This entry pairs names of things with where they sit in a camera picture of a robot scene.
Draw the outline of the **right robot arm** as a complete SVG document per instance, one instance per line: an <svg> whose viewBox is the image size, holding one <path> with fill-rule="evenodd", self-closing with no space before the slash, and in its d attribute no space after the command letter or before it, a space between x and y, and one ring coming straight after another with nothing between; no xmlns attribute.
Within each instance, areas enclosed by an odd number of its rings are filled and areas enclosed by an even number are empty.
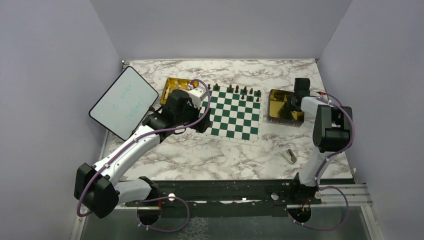
<svg viewBox="0 0 424 240"><path fill-rule="evenodd" d="M324 99L323 95L328 95L326 92L320 91L320 96L312 96L310 84L309 78L296 78L293 94L287 97L289 110L315 117L312 131L315 148L289 185L289 199L296 204L315 195L329 162L350 148L355 137L352 108L338 100Z"/></svg>

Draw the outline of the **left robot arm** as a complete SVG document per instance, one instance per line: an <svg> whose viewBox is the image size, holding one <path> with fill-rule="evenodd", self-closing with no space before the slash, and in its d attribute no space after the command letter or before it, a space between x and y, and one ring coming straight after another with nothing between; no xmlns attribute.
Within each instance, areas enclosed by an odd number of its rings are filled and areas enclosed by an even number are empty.
<svg viewBox="0 0 424 240"><path fill-rule="evenodd" d="M74 197L77 215L81 206L98 218L109 215L116 206L132 201L152 205L157 200L155 184L146 177L121 182L124 173L144 154L177 130L204 132L210 125L211 93L197 87L190 91L173 90L158 110L149 114L134 134L113 153L94 165L82 164L76 173Z"/></svg>

